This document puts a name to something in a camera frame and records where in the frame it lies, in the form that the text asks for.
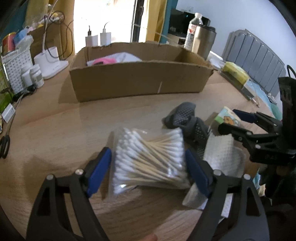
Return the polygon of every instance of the gray headboard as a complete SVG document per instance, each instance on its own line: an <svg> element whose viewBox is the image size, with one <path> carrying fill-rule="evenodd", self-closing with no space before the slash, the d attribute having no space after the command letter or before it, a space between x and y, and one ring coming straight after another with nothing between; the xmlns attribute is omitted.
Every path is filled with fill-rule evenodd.
<svg viewBox="0 0 296 241"><path fill-rule="evenodd" d="M278 94L278 77L286 76L285 64L247 29L230 33L222 58L242 67L266 93Z"/></svg>

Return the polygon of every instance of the cotton swab pack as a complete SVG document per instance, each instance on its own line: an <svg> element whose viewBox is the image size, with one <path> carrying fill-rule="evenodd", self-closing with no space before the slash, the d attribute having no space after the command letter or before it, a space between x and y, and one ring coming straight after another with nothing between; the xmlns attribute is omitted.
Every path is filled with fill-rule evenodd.
<svg viewBox="0 0 296 241"><path fill-rule="evenodd" d="M117 195L137 185L186 189L190 187L182 130L165 130L147 140L141 130L115 132L109 192Z"/></svg>

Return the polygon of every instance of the white label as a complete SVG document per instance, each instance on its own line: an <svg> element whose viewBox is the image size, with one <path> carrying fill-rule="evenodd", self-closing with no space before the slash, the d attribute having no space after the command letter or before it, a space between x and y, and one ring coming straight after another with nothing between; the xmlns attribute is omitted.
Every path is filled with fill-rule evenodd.
<svg viewBox="0 0 296 241"><path fill-rule="evenodd" d="M36 85L37 88L40 88L41 86L44 85L44 80L41 74L34 78L34 84Z"/></svg>
<svg viewBox="0 0 296 241"><path fill-rule="evenodd" d="M190 24L188 25L187 33L188 33L188 34L193 34L193 35L194 35L194 34L195 34L195 31L196 31L196 25L190 23Z"/></svg>
<svg viewBox="0 0 296 241"><path fill-rule="evenodd" d="M188 30L187 30L187 36L184 44L184 48L191 51L192 46L193 46L193 40L194 40L194 34L196 31L196 25L194 24L189 24Z"/></svg>
<svg viewBox="0 0 296 241"><path fill-rule="evenodd" d="M2 113L2 117L6 123L9 122L14 113L15 109L13 108L12 104L9 103L9 105L5 108L5 110Z"/></svg>

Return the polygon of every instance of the water bottle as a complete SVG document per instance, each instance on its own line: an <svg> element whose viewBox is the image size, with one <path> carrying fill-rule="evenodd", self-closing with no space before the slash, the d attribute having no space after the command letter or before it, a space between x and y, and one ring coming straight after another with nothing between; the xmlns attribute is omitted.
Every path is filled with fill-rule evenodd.
<svg viewBox="0 0 296 241"><path fill-rule="evenodd" d="M196 26L203 25L202 22L202 14L196 12L194 19L189 22L187 36L185 39L184 48L188 51L192 50L194 34L196 30Z"/></svg>

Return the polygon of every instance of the wooden table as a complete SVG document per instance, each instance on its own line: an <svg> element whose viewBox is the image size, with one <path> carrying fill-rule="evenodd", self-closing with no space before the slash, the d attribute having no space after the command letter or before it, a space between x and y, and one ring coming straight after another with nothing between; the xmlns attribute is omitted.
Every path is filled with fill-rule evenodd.
<svg viewBox="0 0 296 241"><path fill-rule="evenodd" d="M196 115L206 120L223 106L271 114L248 102L231 84L214 73L201 93L135 96L78 103L68 69L45 81L22 100L10 131L8 157L0 161L0 203L16 229L25 236L31 208L49 173L57 177L84 167L120 126L158 131L161 119L184 101L196 103ZM254 133L260 128L246 125ZM255 174L258 166L246 164ZM182 206L183 190L138 188L106 198L107 178L90 199L95 214L112 241L133 241L155 232L159 240L186 240L200 212ZM72 207L75 233L80 233Z"/></svg>

